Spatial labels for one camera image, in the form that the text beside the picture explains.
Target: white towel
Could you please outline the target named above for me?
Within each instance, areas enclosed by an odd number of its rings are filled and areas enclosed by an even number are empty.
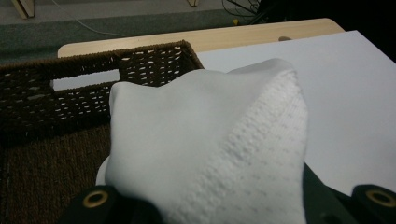
[[[98,185],[166,223],[305,223],[307,110],[291,64],[196,70],[160,88],[115,84]]]

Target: wicker basket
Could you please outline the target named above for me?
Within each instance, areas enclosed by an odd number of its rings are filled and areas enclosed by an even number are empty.
[[[55,91],[52,80],[119,69],[159,87],[199,68],[186,41],[0,67],[1,223],[55,223],[108,155],[116,81]]]

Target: metal grommet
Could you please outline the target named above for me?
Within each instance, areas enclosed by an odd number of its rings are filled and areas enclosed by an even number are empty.
[[[396,207],[396,199],[391,195],[380,189],[369,189],[366,191],[366,196],[371,201],[381,204],[385,207]]]
[[[94,208],[107,201],[108,194],[104,190],[96,190],[88,194],[82,204],[87,208]]]

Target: wooden table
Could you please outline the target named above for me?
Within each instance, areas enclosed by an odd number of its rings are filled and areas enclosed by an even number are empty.
[[[227,49],[276,42],[279,41],[279,38],[282,36],[291,39],[299,39],[342,32],[344,32],[344,30],[330,19],[286,21],[74,43],[62,46],[58,50],[58,57],[96,53],[113,49],[130,49],[175,42],[182,39],[189,41],[196,52],[201,52],[213,49]]]

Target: white paper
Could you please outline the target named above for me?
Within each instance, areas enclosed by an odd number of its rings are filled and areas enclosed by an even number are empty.
[[[294,65],[309,112],[305,162],[325,185],[396,191],[396,64],[359,32],[198,53],[206,69],[281,58]]]

